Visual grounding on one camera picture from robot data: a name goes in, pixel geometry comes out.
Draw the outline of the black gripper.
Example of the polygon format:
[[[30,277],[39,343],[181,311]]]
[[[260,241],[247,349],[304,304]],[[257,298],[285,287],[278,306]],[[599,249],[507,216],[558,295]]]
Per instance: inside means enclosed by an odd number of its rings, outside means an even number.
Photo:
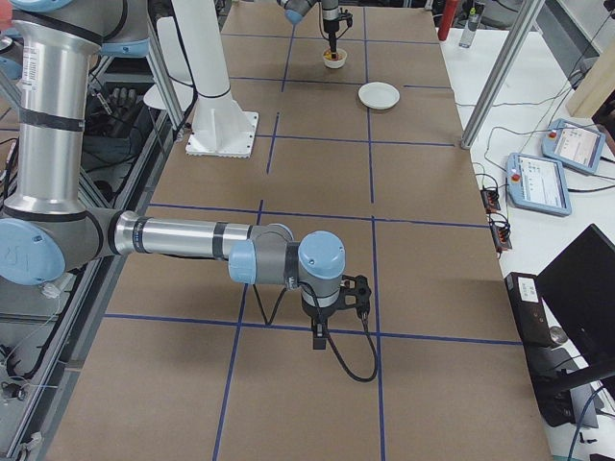
[[[337,39],[336,33],[339,31],[339,21],[338,20],[323,20],[323,28],[324,32],[328,34],[328,42],[330,45],[331,56],[337,56]]]

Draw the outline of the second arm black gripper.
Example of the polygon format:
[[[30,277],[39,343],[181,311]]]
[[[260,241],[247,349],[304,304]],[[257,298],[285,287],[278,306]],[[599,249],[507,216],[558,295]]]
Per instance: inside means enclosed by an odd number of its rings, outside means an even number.
[[[312,348],[325,350],[329,337],[327,320],[336,312],[337,306],[315,307],[302,301],[302,309],[311,318]]]

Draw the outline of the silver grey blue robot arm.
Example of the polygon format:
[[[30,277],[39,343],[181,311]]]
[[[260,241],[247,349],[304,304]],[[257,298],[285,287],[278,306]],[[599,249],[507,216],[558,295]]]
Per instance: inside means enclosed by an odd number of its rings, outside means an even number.
[[[341,12],[337,0],[278,0],[285,18],[292,24],[299,24],[310,10],[319,4],[321,8],[324,31],[327,34],[339,31]]]

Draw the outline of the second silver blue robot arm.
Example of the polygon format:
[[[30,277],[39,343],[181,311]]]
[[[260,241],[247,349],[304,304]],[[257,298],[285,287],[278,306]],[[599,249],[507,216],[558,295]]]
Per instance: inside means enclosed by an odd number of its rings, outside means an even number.
[[[13,1],[24,40],[16,189],[4,201],[1,274],[37,285],[109,255],[217,259],[231,278],[299,290],[313,346],[332,347],[328,320],[341,309],[345,249],[328,231],[295,241],[289,228],[161,220],[85,206],[78,197],[87,75],[95,55],[145,56],[143,1]]]

